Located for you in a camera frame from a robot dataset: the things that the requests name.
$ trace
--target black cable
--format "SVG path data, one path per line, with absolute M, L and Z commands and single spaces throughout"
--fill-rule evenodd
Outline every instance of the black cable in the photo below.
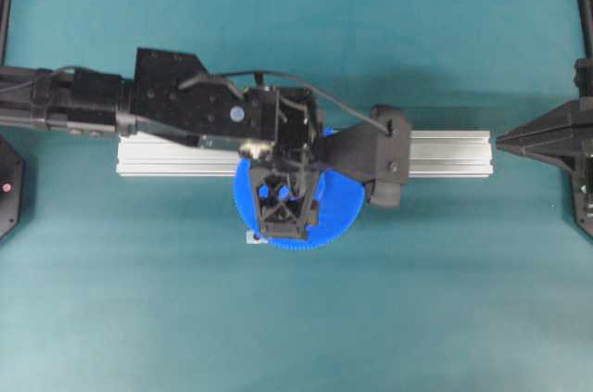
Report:
M 343 102 L 339 98 L 335 97 L 334 95 L 327 94 L 321 88 L 315 86 L 311 82 L 307 82 L 306 80 L 301 79 L 300 77 L 298 77 L 295 74 L 290 74 L 288 72 L 280 72 L 278 70 L 240 70 L 237 72 L 222 72 L 222 73 L 216 73 L 216 74 L 212 74 L 212 75 L 226 79 L 228 77 L 239 77 L 241 75 L 264 75 L 264 74 L 273 75 L 275 77 L 280 77 L 282 79 L 290 80 L 292 82 L 298 82 L 301 86 L 304 86 L 305 88 L 309 89 L 315 95 L 321 96 L 321 97 L 325 98 L 326 100 L 332 102 L 334 105 L 338 106 L 340 109 L 344 110 L 351 116 L 356 117 L 357 119 L 362 120 L 366 123 L 369 123 L 371 126 L 375 127 L 376 129 L 378 129 L 385 135 L 391 134 L 389 129 L 385 125 L 383 125 L 383 123 L 381 123 L 380 121 L 377 121 L 375 119 L 370 118 L 369 116 L 362 114 L 361 112 L 357 111 L 355 108 L 346 104 L 345 102 Z M 195 79 L 196 79 L 196 76 L 193 76 L 193 77 L 190 77 L 189 79 L 181 82 L 179 85 L 179 88 L 185 89 L 185 88 L 192 86 L 192 84 L 190 84 L 190 83 Z
M 51 72 L 48 72 L 46 74 L 39 74 L 37 77 L 35 77 L 32 80 L 13 84 L 12 86 L 8 86 L 7 88 L 1 88 L 0 94 L 9 93 L 9 92 L 16 91 L 16 90 L 22 89 L 22 88 L 28 88 L 29 86 L 33 86 L 34 84 L 36 84 L 37 81 L 42 77 L 49 77 L 50 79 L 53 79 L 54 77 L 58 76 L 59 74 L 63 74 L 64 72 L 67 72 L 69 70 L 86 70 L 88 72 L 96 72 L 95 70 L 91 70 L 89 68 L 85 68 L 82 66 L 62 66 L 61 68 L 57 68 L 56 70 L 52 70 Z

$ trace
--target black clamp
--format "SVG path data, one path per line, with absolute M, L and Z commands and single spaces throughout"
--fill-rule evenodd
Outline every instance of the black clamp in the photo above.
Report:
M 35 128 L 49 130 L 47 125 L 47 108 L 51 101 L 50 92 L 52 76 L 49 71 L 39 70 L 40 75 L 35 79 L 31 92 L 31 120 Z

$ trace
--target blue gear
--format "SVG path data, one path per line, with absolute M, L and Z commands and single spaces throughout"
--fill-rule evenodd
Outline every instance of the blue gear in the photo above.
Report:
M 237 167 L 233 183 L 234 202 L 246 226 L 265 237 L 259 231 L 249 167 L 247 159 L 242 159 Z M 350 228 L 356 220 L 364 200 L 364 188 L 361 183 L 328 170 L 320 177 L 315 198 L 319 201 L 319 221 L 318 225 L 307 227 L 309 238 L 306 241 L 272 237 L 267 238 L 268 242 L 288 250 L 309 250 L 324 246 Z

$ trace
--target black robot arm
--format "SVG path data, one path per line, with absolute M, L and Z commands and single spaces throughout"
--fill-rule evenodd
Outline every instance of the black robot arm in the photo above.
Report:
M 233 74 L 210 74 L 195 55 L 143 48 L 133 80 L 81 67 L 0 67 L 0 124 L 96 137 L 143 132 L 236 150 L 251 161 L 259 228 L 269 237 L 307 238 L 307 226 L 317 221 L 317 182 L 327 169 L 363 183 L 370 202 L 398 205 L 410 157 L 410 126 L 401 111 L 380 106 L 365 116 L 310 83 L 268 86 L 266 71 L 250 72 L 254 86 L 239 91 L 228 80 Z M 317 95 L 364 122 L 326 136 Z M 266 198 L 257 196 L 263 185 Z

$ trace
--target silver metal rail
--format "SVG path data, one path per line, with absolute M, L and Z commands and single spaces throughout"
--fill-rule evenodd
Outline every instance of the silver metal rail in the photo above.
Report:
M 121 137 L 121 176 L 233 176 L 239 157 L 174 144 L 148 134 Z M 485 178 L 492 174 L 489 131 L 413 131 L 410 177 Z

